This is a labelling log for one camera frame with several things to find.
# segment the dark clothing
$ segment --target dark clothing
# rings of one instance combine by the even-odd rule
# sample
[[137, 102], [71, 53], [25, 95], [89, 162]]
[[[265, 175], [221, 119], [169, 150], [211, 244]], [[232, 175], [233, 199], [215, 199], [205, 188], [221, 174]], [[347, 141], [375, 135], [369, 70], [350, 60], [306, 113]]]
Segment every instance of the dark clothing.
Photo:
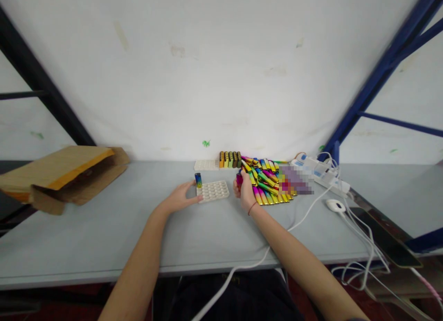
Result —
[[[227, 274], [183, 277], [170, 320], [191, 320], [218, 292]], [[275, 270], [235, 273], [224, 294], [203, 320], [302, 321], [282, 276]]]

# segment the phone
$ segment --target phone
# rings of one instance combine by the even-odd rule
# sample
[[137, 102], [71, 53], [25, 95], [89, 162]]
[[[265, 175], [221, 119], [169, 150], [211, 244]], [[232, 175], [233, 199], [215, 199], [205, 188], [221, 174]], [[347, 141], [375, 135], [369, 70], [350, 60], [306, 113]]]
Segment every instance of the phone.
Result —
[[[374, 242], [387, 258], [399, 268], [422, 268], [423, 264], [412, 255], [402, 242], [382, 227], [367, 211], [351, 207], [351, 211], [372, 230]], [[359, 221], [360, 228], [369, 236], [368, 229]]]

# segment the pink cable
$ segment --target pink cable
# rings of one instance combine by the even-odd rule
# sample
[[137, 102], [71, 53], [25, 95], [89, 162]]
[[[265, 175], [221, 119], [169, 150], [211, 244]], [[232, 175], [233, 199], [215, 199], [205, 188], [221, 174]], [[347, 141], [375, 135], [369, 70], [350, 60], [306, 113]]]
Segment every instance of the pink cable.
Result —
[[420, 273], [415, 270], [414, 268], [410, 268], [411, 271], [419, 278], [419, 280], [426, 285], [426, 287], [428, 288], [428, 290], [432, 293], [432, 295], [439, 301], [442, 301], [443, 299], [440, 297], [440, 295], [438, 294], [437, 290], [434, 289], [434, 287], [426, 280], [426, 278], [424, 278], [422, 275], [420, 275]]

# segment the brown cardboard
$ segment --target brown cardboard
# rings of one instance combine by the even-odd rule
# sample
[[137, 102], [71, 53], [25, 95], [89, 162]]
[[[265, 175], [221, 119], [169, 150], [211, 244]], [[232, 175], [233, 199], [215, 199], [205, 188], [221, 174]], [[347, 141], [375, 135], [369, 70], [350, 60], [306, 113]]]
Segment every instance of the brown cardboard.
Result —
[[61, 215], [64, 202], [85, 204], [122, 174], [122, 148], [70, 146], [0, 176], [0, 189], [23, 203]]

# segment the green mark on wall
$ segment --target green mark on wall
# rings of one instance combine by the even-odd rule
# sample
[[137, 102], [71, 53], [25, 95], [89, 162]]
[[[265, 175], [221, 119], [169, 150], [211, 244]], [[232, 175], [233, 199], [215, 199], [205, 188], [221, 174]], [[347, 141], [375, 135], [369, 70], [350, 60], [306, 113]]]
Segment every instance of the green mark on wall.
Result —
[[44, 139], [44, 136], [43, 136], [42, 133], [30, 132], [30, 134], [31, 134], [32, 136], [35, 136], [35, 137], [38, 138], [38, 139]]

